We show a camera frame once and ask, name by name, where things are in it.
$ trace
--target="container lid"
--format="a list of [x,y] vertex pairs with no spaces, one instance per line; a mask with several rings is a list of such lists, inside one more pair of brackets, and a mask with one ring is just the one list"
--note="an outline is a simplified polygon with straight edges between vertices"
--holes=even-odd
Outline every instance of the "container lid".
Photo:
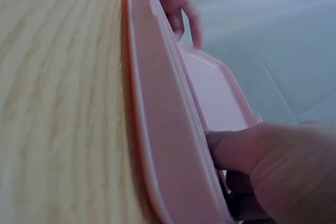
[[135,120],[150,200],[164,223],[235,223],[204,129],[257,123],[231,72],[178,45],[159,0],[127,0]]

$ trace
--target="wooden table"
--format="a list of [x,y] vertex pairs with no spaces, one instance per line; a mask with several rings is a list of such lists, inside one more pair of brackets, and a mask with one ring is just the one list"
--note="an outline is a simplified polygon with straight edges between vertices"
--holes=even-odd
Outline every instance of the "wooden table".
[[1,223],[157,222],[128,116],[121,4],[0,0]]

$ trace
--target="finger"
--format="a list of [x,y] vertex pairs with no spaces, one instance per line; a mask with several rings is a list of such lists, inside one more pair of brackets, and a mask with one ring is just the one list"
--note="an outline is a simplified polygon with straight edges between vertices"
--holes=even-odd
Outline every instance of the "finger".
[[169,24],[171,25],[175,38],[177,41],[180,41],[184,34],[184,25],[183,25],[183,17],[182,17],[182,11],[181,9],[178,9],[177,11],[166,14],[167,19],[169,21]]
[[201,13],[193,0],[187,0],[182,6],[182,10],[187,15],[190,25],[191,37],[194,47],[201,49],[203,46],[202,19]]
[[241,172],[228,171],[226,185],[235,194],[251,194],[253,187],[249,176]]
[[209,149],[215,167],[250,175],[257,163],[278,144],[279,131],[283,131],[281,125],[263,123],[238,132],[209,132],[206,138],[211,143]]
[[244,221],[243,224],[276,224],[272,219]]
[[269,219],[254,194],[235,195],[232,197],[232,216],[235,220],[250,221]]

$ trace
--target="floor tile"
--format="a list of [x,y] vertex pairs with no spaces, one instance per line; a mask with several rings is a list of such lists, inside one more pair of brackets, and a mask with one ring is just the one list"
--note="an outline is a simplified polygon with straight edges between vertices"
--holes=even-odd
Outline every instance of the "floor tile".
[[325,98],[298,116],[300,121],[317,120],[336,123],[336,93]]
[[294,113],[336,90],[336,5],[250,31],[241,45],[262,58]]

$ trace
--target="light wood surface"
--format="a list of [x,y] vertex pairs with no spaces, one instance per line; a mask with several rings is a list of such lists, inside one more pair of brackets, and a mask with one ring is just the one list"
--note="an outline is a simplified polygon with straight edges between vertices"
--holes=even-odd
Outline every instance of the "light wood surface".
[[121,2],[0,0],[0,223],[156,222],[127,118]]

